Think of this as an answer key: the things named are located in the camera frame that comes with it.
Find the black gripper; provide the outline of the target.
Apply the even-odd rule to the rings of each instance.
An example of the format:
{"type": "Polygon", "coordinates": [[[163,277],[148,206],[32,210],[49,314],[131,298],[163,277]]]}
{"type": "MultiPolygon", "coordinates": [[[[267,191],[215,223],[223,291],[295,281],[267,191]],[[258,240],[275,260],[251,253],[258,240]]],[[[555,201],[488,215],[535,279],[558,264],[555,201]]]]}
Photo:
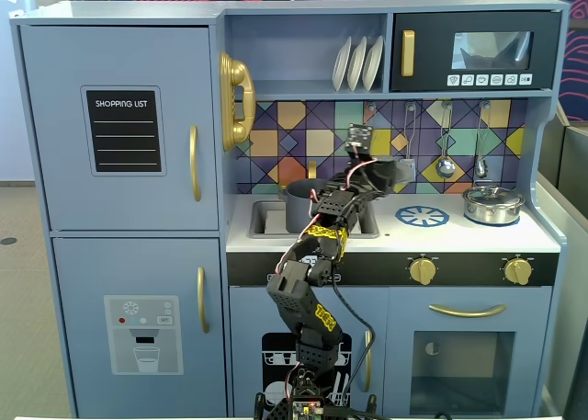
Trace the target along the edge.
{"type": "Polygon", "coordinates": [[[342,190],[367,194],[371,198],[392,194],[396,190],[396,183],[393,180],[381,180],[377,170],[395,170],[398,162],[399,160],[391,155],[380,155],[372,162],[350,166],[345,170],[342,190]]]}

